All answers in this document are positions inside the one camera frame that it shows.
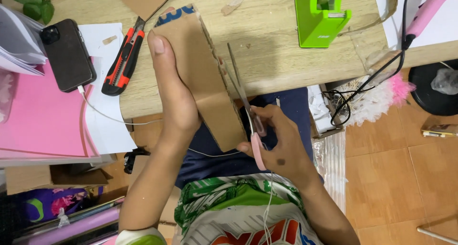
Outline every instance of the pink paper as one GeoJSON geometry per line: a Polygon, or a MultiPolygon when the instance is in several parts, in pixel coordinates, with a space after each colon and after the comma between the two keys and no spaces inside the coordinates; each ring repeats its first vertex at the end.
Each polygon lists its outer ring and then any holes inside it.
{"type": "Polygon", "coordinates": [[[49,62],[43,72],[18,74],[9,119],[0,125],[0,158],[96,156],[81,94],[60,91],[49,62]]]}

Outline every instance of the person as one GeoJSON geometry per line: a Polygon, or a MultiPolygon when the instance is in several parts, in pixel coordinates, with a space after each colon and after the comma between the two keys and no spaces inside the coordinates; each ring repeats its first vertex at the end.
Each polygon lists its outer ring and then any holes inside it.
{"type": "Polygon", "coordinates": [[[163,129],[122,205],[117,245],[166,244],[157,227],[174,185],[182,189],[175,221],[184,245],[359,244],[312,162],[306,88],[250,102],[267,126],[260,151],[268,170],[260,171],[250,142],[221,152],[178,76],[170,43],[152,31],[147,41],[163,129]]]}

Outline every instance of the black cable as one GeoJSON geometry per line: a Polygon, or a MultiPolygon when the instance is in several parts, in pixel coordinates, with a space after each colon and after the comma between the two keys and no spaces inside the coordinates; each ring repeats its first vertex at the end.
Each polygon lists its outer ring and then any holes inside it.
{"type": "Polygon", "coordinates": [[[414,40],[415,38],[415,35],[413,34],[409,34],[406,36],[406,14],[407,14],[407,0],[404,0],[404,6],[403,6],[403,15],[402,15],[402,34],[401,34],[401,52],[399,54],[397,54],[393,59],[391,59],[390,61],[388,61],[384,66],[382,66],[378,71],[376,71],[372,76],[370,76],[357,90],[355,90],[354,92],[353,91],[346,91],[346,92],[340,92],[338,90],[330,90],[330,91],[327,91],[327,92],[324,92],[324,93],[330,93],[330,92],[335,92],[335,94],[339,94],[343,99],[343,95],[344,93],[351,93],[353,92],[353,94],[351,96],[349,96],[347,99],[344,100],[344,102],[336,109],[334,115],[331,117],[331,124],[333,126],[337,126],[337,124],[335,124],[334,122],[334,119],[335,117],[339,114],[339,112],[343,109],[344,106],[347,106],[348,108],[348,117],[345,121],[343,121],[341,124],[345,124],[351,117],[351,110],[350,110],[350,107],[348,106],[348,103],[350,101],[353,100],[353,98],[362,93],[362,92],[366,92],[366,91],[369,91],[373,88],[375,88],[375,86],[369,88],[369,89],[366,89],[366,90],[363,90],[364,87],[366,87],[366,85],[371,82],[375,77],[377,77],[384,69],[386,69],[386,67],[388,67],[389,65],[391,65],[394,61],[396,61],[398,58],[399,58],[399,65],[398,65],[398,68],[396,69],[396,71],[394,71],[394,73],[392,75],[390,75],[388,78],[384,79],[382,82],[386,81],[387,79],[391,78],[392,76],[396,75],[401,69],[402,69],[402,66],[404,65],[404,59],[405,59],[405,51],[407,49],[409,49],[409,46],[410,44],[412,43],[412,41],[414,40]]]}

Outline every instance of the smartphone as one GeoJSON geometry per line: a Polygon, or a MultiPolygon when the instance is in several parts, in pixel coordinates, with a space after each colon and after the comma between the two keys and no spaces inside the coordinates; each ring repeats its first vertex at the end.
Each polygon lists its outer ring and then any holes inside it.
{"type": "Polygon", "coordinates": [[[40,38],[60,91],[71,92],[96,79],[94,66],[74,20],[62,20],[42,29],[40,38]]]}

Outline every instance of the phone camera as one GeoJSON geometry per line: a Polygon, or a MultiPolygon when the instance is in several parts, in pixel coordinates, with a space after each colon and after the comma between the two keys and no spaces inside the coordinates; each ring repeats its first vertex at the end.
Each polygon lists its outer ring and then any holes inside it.
{"type": "Polygon", "coordinates": [[[40,38],[43,44],[50,45],[60,39],[60,33],[56,26],[51,25],[40,31],[40,38]]]}

